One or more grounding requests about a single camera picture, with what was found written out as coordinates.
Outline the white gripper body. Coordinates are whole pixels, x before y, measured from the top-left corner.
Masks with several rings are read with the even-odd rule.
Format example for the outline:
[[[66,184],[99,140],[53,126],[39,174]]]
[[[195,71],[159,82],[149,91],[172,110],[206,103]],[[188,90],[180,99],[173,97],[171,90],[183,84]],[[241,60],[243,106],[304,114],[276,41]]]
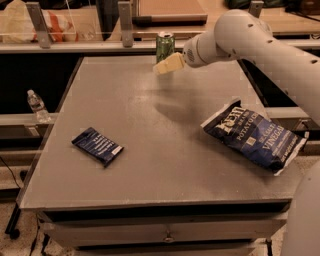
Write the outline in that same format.
[[[197,50],[198,38],[194,37],[188,40],[183,47],[182,55],[186,64],[190,67],[196,68],[202,65],[202,61],[199,57]]]

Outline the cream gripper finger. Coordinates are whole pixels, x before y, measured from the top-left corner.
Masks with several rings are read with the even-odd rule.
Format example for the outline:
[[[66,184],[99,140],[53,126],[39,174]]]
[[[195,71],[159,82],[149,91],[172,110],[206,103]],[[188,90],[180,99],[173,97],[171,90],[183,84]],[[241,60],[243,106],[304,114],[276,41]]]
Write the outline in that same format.
[[[153,71],[155,74],[161,75],[182,69],[184,65],[185,61],[183,59],[183,55],[179,52],[176,52],[157,63],[153,67]]]

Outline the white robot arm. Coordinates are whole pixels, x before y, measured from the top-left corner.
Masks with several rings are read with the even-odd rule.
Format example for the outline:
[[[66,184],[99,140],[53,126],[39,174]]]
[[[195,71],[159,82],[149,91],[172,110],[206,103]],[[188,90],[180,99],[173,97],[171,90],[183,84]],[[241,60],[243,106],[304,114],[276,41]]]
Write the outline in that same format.
[[[272,36],[269,26],[242,10],[230,10],[212,30],[187,41],[154,66],[164,74],[184,65],[201,67],[218,61],[245,59],[320,124],[320,59]],[[281,256],[320,256],[320,162],[304,175],[293,197]]]

